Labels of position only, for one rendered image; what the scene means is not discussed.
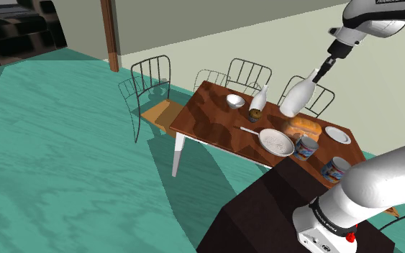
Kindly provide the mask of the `large white bottle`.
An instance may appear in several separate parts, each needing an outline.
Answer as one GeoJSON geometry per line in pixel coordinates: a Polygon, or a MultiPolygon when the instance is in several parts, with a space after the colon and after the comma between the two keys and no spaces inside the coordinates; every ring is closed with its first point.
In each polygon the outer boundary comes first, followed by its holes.
{"type": "Polygon", "coordinates": [[[280,105],[284,116],[295,117],[308,104],[315,91],[316,83],[313,80],[318,72],[319,69],[313,69],[307,78],[303,78],[289,90],[280,105]]]}

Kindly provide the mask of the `white plate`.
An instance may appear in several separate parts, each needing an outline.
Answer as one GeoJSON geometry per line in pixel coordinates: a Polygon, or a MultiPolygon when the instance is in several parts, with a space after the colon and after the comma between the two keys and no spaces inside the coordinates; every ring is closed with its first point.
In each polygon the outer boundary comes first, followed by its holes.
{"type": "Polygon", "coordinates": [[[345,132],[336,127],[326,126],[325,132],[330,138],[332,138],[336,142],[339,142],[341,144],[351,143],[351,138],[345,132]]]}

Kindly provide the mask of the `brown bread loaf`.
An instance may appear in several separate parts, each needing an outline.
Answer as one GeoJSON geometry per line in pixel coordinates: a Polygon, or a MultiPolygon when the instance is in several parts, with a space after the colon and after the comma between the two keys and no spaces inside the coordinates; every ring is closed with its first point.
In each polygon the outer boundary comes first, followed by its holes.
{"type": "Polygon", "coordinates": [[[283,123],[281,131],[293,139],[307,136],[315,142],[318,142],[319,136],[322,133],[322,128],[318,123],[311,120],[294,117],[283,123]]]}

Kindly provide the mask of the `small white bottle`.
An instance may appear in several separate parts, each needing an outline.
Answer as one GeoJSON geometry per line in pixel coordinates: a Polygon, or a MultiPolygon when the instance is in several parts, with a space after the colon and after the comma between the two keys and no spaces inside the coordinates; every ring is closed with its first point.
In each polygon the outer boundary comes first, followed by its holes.
{"type": "Polygon", "coordinates": [[[262,111],[267,101],[268,85],[264,85],[263,88],[254,96],[250,103],[249,110],[256,109],[262,111]]]}

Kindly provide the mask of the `white and blue can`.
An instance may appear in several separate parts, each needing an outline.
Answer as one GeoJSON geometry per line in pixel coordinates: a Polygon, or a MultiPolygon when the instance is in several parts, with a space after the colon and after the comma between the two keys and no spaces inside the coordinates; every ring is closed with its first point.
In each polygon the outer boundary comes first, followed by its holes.
{"type": "Polygon", "coordinates": [[[333,157],[323,166],[321,169],[321,175],[331,183],[338,183],[350,168],[351,165],[348,161],[341,157],[333,157]]]}
{"type": "Polygon", "coordinates": [[[299,160],[307,160],[310,158],[319,148],[318,143],[312,138],[303,135],[299,137],[295,143],[293,156],[299,160]]]}

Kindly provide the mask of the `white frying pan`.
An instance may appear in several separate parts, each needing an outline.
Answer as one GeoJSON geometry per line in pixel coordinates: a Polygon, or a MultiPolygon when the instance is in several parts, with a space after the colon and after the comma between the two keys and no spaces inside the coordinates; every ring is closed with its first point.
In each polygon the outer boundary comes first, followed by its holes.
{"type": "Polygon", "coordinates": [[[294,143],[291,139],[278,130],[263,129],[260,132],[255,132],[243,126],[241,126],[240,129],[257,135],[261,146],[273,155],[288,157],[292,155],[295,150],[294,143]]]}

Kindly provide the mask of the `white bowl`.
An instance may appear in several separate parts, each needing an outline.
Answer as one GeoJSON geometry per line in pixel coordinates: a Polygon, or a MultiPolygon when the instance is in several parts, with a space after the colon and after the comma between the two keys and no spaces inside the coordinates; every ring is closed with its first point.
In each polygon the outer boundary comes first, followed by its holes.
{"type": "Polygon", "coordinates": [[[227,95],[226,101],[231,109],[238,109],[245,105],[245,100],[236,94],[227,95]]]}

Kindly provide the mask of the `wooden table with white legs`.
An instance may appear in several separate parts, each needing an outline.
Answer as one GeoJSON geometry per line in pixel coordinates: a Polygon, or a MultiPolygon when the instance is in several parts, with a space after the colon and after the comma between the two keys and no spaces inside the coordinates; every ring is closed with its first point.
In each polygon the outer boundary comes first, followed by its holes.
{"type": "MultiPolygon", "coordinates": [[[[276,104],[267,102],[261,119],[252,123],[248,119],[251,101],[252,96],[204,81],[170,125],[170,128],[176,131],[176,150],[183,149],[183,139],[186,137],[264,167],[274,167],[283,158],[266,151],[261,146],[258,136],[242,131],[240,127],[256,132],[263,129],[280,131],[287,118],[279,111],[276,104]],[[226,101],[229,94],[241,96],[245,100],[245,105],[238,109],[231,109],[226,101]]],[[[306,114],[301,114],[300,117],[316,122],[322,128],[336,127],[351,138],[350,144],[341,144],[322,132],[318,140],[319,149],[308,160],[301,161],[293,155],[290,156],[326,188],[331,188],[334,184],[320,175],[320,169],[333,157],[341,157],[351,165],[365,161],[358,142],[348,128],[306,114]]]]}

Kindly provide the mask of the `dark robot stand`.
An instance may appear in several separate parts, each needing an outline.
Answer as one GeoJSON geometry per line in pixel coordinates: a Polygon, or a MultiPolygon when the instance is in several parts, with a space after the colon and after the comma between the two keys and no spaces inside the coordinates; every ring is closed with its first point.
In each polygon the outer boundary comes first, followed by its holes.
{"type": "Polygon", "coordinates": [[[296,237],[293,211],[327,192],[287,157],[224,205],[197,253],[311,253],[296,237]]]}

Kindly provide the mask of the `black sofa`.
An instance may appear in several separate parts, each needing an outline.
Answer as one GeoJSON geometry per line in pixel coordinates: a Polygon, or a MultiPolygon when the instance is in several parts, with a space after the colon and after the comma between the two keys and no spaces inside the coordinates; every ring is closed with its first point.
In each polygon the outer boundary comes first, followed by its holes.
{"type": "Polygon", "coordinates": [[[52,0],[0,0],[0,66],[66,46],[52,0]]]}

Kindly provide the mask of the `brown wooden post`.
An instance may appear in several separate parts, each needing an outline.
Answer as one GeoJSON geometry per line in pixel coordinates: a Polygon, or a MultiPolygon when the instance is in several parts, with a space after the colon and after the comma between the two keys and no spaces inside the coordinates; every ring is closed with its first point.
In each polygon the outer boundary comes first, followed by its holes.
{"type": "Polygon", "coordinates": [[[116,36],[114,32],[114,20],[112,14],[112,0],[100,0],[101,13],[104,23],[104,33],[109,59],[109,67],[113,72],[119,72],[116,36]]]}

